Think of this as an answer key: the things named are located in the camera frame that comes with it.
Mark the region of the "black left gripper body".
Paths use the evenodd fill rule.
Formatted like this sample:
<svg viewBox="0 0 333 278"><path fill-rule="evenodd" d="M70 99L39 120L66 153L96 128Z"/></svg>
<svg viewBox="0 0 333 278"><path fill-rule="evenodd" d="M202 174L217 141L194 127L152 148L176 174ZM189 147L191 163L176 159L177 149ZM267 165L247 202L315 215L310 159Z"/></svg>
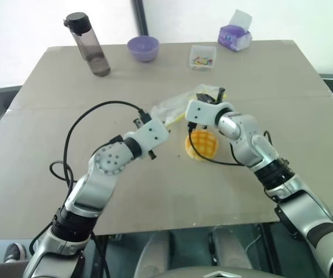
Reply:
<svg viewBox="0 0 333 278"><path fill-rule="evenodd" d="M135 118L133 120L133 123L137 127L137 129L141 128L143 126L143 122L140 118ZM154 154L153 150L148 151L148 156L151 158L151 160L154 160L156 158L156 155Z"/></svg>

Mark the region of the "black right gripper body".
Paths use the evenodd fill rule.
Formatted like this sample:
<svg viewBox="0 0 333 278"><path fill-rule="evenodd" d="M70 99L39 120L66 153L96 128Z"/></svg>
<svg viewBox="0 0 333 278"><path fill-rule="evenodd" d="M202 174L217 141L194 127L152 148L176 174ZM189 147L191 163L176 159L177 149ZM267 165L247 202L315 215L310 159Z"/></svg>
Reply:
<svg viewBox="0 0 333 278"><path fill-rule="evenodd" d="M216 103L216 99L213 96L206 93L197 93L196 98L204 103L209 103L209 104Z"/></svg>

